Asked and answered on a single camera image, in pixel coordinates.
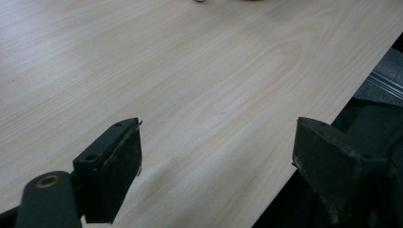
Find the wood grain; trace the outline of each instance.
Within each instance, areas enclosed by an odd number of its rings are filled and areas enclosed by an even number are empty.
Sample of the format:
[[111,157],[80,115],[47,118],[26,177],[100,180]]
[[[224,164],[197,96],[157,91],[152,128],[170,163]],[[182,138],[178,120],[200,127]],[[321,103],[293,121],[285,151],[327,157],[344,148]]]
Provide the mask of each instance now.
[[3,1],[0,210],[139,117],[113,227],[250,227],[295,170],[297,117],[330,123],[402,30],[400,0]]

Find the screw hole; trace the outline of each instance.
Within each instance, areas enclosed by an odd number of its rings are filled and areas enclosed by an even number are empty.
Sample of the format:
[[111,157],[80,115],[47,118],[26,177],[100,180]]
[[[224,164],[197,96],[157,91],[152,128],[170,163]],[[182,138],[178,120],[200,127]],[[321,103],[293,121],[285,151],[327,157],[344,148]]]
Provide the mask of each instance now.
[[36,182],[36,187],[37,188],[48,188],[51,187],[52,185],[56,184],[59,181],[59,176],[47,176],[39,181]]
[[369,154],[363,154],[363,155],[361,155],[362,156],[362,158],[364,158],[364,159],[371,159],[373,156],[371,156],[371,155],[369,155]]
[[95,161],[95,160],[97,160],[97,159],[98,159],[98,156],[96,156],[96,155],[89,155],[89,156],[86,156],[86,160],[87,160],[87,161],[90,161],[90,162]]

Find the light wood surface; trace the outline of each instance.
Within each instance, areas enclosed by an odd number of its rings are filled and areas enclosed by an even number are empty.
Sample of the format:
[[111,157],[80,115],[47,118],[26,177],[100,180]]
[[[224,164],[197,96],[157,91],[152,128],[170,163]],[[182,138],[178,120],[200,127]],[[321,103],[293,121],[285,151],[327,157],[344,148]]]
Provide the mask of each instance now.
[[401,0],[2,1],[0,210],[139,117],[113,227],[250,227],[297,117],[330,123],[402,30]]

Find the black bracket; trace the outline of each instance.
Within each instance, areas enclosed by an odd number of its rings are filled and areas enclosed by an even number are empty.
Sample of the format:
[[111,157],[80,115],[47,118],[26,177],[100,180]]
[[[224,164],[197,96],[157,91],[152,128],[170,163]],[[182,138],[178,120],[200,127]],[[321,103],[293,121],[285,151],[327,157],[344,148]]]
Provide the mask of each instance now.
[[31,180],[21,205],[0,215],[0,227],[82,227],[112,223],[141,172],[137,118],[112,125],[74,161],[69,174],[55,171]]
[[393,160],[331,125],[300,117],[293,161],[342,227],[365,227],[372,212],[388,227],[403,227],[403,172]]

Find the black machine part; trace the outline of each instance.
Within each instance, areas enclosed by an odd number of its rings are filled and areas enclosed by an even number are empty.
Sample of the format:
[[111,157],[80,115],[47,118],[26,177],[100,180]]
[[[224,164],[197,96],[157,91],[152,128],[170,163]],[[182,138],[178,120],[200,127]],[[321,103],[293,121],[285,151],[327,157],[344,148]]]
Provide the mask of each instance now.
[[21,205],[0,214],[0,227],[82,227],[112,223],[142,165],[137,118],[112,125],[74,161],[69,174],[55,171],[30,181]]
[[403,227],[401,172],[387,157],[326,123],[299,118],[293,161],[333,223],[366,227],[376,212],[388,227]]

